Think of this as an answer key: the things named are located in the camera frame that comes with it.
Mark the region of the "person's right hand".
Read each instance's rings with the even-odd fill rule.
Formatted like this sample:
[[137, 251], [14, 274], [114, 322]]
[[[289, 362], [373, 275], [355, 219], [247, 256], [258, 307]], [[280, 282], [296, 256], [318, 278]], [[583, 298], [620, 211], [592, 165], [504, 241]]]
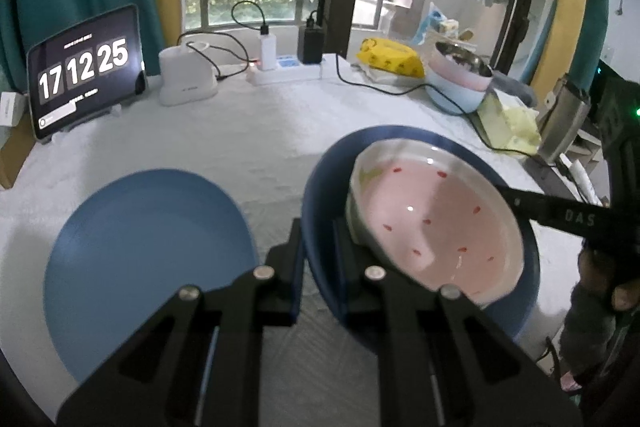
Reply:
[[639, 306], [640, 282], [634, 281], [617, 287], [608, 283], [606, 275], [596, 267], [593, 255], [586, 247], [578, 257], [579, 285], [598, 296], [608, 297], [616, 311], [632, 311]]

